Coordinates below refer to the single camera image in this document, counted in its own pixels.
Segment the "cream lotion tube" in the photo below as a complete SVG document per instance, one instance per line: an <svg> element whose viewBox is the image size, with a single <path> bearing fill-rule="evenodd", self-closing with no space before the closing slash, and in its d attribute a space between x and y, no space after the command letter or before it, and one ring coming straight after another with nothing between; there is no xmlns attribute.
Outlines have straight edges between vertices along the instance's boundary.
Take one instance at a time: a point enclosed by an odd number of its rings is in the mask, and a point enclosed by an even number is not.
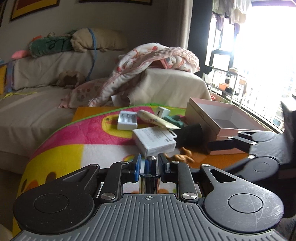
<svg viewBox="0 0 296 241"><path fill-rule="evenodd" d="M163 120L162 118L148 112L148 111L145 111L145 110L139 110L137 111L137 116L144 122L146 123L150 123L150 124L153 124L153 125L156 125L156 126L159 126L160 128L169 128L169 129L172 129L172 130L180 130L181 128L166 121L166 120Z"/></svg>

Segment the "colourful duck blanket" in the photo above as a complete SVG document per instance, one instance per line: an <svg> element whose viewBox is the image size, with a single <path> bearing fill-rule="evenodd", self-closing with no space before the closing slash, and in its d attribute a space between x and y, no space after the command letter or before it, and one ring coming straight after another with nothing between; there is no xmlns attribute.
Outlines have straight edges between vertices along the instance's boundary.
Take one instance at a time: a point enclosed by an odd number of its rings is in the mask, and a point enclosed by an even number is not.
<svg viewBox="0 0 296 241"><path fill-rule="evenodd" d="M51 182L89 164L108 168L112 163L129 162L140 153L132 139L132 131L117 130L121 109L78 108L72 123L51 135L30 157L18 188L22 193ZM240 152L233 155L208 155L198 146L185 147L192 152L192 168L208 163L226 168L247 156Z"/></svg>

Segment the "white USB wall charger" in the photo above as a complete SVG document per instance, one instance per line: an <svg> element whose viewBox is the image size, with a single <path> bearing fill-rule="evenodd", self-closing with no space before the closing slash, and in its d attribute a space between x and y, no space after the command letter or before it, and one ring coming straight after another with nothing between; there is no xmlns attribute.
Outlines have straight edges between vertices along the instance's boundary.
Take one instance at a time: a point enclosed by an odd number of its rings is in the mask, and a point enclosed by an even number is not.
<svg viewBox="0 0 296 241"><path fill-rule="evenodd" d="M171 113L171 111L165 107L162 106L158 106L156 108L156 110L154 111L154 114L159 117L159 118L163 118L165 116L169 116Z"/></svg>

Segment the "beige covered sofa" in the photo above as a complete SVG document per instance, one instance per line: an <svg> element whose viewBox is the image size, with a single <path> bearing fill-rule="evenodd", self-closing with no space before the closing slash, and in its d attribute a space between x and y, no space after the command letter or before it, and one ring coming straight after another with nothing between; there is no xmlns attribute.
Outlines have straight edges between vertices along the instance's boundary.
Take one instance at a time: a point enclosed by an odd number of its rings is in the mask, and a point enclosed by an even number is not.
<svg viewBox="0 0 296 241"><path fill-rule="evenodd" d="M19 89L1 98L1 169L22 174L33 152L79 107L60 108L71 90L57 86ZM123 85L123 106L156 103L184 108L191 97L209 100L202 78L189 72L148 68Z"/></svg>

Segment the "yellow cushion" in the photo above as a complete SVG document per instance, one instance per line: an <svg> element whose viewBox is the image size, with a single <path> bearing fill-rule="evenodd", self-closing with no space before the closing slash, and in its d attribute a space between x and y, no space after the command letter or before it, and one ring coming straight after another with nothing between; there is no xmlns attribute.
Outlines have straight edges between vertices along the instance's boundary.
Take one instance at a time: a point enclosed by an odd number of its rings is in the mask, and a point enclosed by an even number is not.
<svg viewBox="0 0 296 241"><path fill-rule="evenodd" d="M6 69L6 65L0 67L0 95L4 94L4 90L6 87Z"/></svg>

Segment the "beige pillow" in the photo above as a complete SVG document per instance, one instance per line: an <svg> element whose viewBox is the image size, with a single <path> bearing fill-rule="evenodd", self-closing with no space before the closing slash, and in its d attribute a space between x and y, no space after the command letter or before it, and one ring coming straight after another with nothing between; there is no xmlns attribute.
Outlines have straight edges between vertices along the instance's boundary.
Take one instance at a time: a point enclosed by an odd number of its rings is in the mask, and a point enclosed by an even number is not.
<svg viewBox="0 0 296 241"><path fill-rule="evenodd" d="M121 31L102 28L83 28L77 30L70 40L72 47L77 52L87 50L126 50L127 38Z"/></svg>

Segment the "black cloth pouch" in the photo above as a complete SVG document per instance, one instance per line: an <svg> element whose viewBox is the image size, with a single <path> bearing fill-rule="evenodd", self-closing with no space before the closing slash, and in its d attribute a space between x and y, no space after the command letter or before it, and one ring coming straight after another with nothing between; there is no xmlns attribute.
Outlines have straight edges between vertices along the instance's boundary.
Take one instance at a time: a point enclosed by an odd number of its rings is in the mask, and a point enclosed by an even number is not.
<svg viewBox="0 0 296 241"><path fill-rule="evenodd" d="M208 154L206 144L208 143L208 133L204 131L199 123L188 125L180 130L174 130L177 135L175 139L177 148L193 149L201 153Z"/></svg>

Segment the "teal green toy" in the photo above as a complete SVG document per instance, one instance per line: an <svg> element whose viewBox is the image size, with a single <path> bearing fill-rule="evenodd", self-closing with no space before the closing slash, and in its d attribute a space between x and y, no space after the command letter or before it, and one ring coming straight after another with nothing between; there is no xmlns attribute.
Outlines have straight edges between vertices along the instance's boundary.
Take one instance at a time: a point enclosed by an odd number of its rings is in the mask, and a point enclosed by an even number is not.
<svg viewBox="0 0 296 241"><path fill-rule="evenodd" d="M183 128L185 126L180 115L164 116L163 119L179 128Z"/></svg>

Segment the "pink floral blanket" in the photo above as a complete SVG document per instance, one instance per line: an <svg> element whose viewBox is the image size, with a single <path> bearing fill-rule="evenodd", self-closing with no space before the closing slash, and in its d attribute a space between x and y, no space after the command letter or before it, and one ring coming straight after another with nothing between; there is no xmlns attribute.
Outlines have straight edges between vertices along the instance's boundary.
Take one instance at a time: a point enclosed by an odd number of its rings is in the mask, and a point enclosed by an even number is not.
<svg viewBox="0 0 296 241"><path fill-rule="evenodd" d="M159 43L137 46L119 56L117 65L106 81L91 80L74 88L61 99L59 108L97 107L106 104L123 85L147 68L176 69L189 73L200 70L198 57L183 47L167 47Z"/></svg>

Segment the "framed red wall picture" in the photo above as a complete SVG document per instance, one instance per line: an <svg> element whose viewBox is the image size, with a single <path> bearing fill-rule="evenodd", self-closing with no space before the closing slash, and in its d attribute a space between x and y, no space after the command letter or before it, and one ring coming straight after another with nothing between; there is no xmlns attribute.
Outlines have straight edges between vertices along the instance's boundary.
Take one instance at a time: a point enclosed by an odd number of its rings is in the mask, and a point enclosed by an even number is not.
<svg viewBox="0 0 296 241"><path fill-rule="evenodd" d="M38 11L57 7L59 3L59 0L15 0L10 21L15 21Z"/></svg>

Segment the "pink cardboard box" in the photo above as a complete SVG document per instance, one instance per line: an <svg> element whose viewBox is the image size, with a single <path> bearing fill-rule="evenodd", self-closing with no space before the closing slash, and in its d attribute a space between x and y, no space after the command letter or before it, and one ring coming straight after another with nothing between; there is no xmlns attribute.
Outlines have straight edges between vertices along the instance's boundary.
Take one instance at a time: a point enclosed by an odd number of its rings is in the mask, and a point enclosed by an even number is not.
<svg viewBox="0 0 296 241"><path fill-rule="evenodd" d="M199 123L203 130L203 146L225 140L239 131L266 131L267 128L237 106L217 101L190 98L185 112L189 125Z"/></svg>

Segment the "white battery charger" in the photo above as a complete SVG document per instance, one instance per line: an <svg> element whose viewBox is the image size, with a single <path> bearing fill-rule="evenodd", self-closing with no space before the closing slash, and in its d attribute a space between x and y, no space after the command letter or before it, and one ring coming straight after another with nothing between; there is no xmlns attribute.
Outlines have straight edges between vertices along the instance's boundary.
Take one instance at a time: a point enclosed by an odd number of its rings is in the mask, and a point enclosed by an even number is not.
<svg viewBox="0 0 296 241"><path fill-rule="evenodd" d="M120 111L117 120L117 129L124 131L137 129L137 113L133 111Z"/></svg>

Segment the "brown animal figurine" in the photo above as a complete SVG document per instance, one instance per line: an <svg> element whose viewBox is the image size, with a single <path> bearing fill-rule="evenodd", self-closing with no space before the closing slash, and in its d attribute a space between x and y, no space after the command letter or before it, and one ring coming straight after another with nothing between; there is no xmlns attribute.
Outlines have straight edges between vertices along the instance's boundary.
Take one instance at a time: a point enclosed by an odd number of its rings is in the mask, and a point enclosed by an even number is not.
<svg viewBox="0 0 296 241"><path fill-rule="evenodd" d="M164 155L169 162L179 161L179 162L183 162L186 164L195 162L195 160L192 158L192 156L193 156L192 152L188 149L185 149L184 147L181 148L179 154L175 154L171 157L169 157L166 153Z"/></svg>

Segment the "metal storage rack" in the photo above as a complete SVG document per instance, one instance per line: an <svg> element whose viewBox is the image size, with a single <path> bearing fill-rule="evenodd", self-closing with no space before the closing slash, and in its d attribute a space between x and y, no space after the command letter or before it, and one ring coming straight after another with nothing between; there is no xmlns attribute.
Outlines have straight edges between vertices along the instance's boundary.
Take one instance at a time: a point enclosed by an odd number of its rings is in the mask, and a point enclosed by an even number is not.
<svg viewBox="0 0 296 241"><path fill-rule="evenodd" d="M209 64L205 65L204 77L212 94L223 102L242 105L246 93L246 77L234 66L233 53L221 49L211 52Z"/></svg>

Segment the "green plush toy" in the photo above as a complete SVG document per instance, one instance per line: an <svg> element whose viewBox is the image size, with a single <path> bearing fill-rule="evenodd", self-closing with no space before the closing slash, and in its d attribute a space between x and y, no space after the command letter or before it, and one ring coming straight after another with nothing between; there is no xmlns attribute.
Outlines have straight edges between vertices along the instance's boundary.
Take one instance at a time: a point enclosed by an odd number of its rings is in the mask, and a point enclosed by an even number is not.
<svg viewBox="0 0 296 241"><path fill-rule="evenodd" d="M26 50L16 51L12 56L12 60L18 60L25 57L38 58L45 55L56 54L60 52L72 51L71 38L76 30L62 35L56 36L54 32L48 33L47 37L35 37L29 43Z"/></svg>

